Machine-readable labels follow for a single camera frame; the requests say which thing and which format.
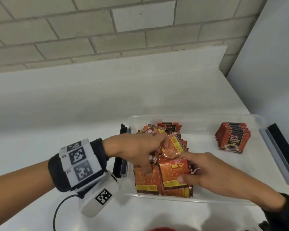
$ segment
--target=white table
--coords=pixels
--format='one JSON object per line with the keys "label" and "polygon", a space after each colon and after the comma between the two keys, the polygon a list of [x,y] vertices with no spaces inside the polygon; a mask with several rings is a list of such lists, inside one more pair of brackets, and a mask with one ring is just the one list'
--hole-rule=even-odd
{"label": "white table", "polygon": [[[225,49],[0,74],[0,175],[49,159],[75,140],[116,135],[121,123],[134,114],[248,114],[218,70]],[[52,230],[54,211],[70,194],[50,191],[0,226],[0,231]],[[59,209],[56,227],[58,231],[145,231],[160,226],[236,231],[257,227],[264,219],[257,206],[119,194],[92,219],[80,214],[77,198],[67,200]]]}

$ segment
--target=finger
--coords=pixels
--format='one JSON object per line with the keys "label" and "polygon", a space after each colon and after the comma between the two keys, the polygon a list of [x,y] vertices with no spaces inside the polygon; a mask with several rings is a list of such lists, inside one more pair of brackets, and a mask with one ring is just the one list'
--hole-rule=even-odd
{"label": "finger", "polygon": [[158,144],[162,145],[164,148],[168,148],[168,135],[166,132],[161,132],[158,135],[154,136]]}
{"label": "finger", "polygon": [[151,166],[149,160],[146,164],[141,165],[141,167],[147,176],[152,176],[152,166]]}
{"label": "finger", "polygon": [[192,153],[192,152],[185,151],[179,155],[179,159],[186,158],[187,160],[190,160],[194,162],[195,164],[197,164],[197,161],[199,160],[200,157],[202,157],[202,155],[203,153]]}
{"label": "finger", "polygon": [[189,184],[189,185],[198,185],[199,186],[200,177],[201,176],[199,176],[199,175],[182,174],[182,175],[178,176],[177,180],[179,183],[185,183],[185,184]]}

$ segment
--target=right hand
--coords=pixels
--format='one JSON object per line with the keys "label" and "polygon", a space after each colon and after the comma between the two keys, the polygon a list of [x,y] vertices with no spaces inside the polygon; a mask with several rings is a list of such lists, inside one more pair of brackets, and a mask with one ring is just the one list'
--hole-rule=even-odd
{"label": "right hand", "polygon": [[210,152],[183,152],[179,158],[186,158],[200,168],[196,171],[196,175],[180,175],[178,177],[180,183],[201,186],[227,197],[247,199],[268,211],[278,211],[285,204],[285,198],[277,191]]}

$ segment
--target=plastic bin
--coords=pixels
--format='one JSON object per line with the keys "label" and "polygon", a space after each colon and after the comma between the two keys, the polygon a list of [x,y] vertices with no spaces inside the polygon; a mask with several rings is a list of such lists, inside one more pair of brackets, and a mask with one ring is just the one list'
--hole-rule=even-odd
{"label": "plastic bin", "polygon": [[[281,174],[263,141],[259,129],[266,128],[266,121],[259,115],[240,114],[196,114],[196,115],[146,115],[131,116],[127,123],[132,128],[132,133],[142,129],[145,124],[157,124],[158,121],[178,121],[182,124],[182,139],[187,140],[187,147],[191,152],[209,151],[249,175],[272,185],[276,179],[282,180]],[[219,150],[215,133],[222,122],[246,123],[251,131],[244,152],[237,154]],[[176,200],[188,202],[218,202],[218,203],[252,203],[246,200],[228,198],[211,193],[210,191],[194,186],[193,197],[180,198],[171,196],[156,196],[136,193],[133,165],[128,163],[127,177],[122,179],[120,190],[130,196]]]}

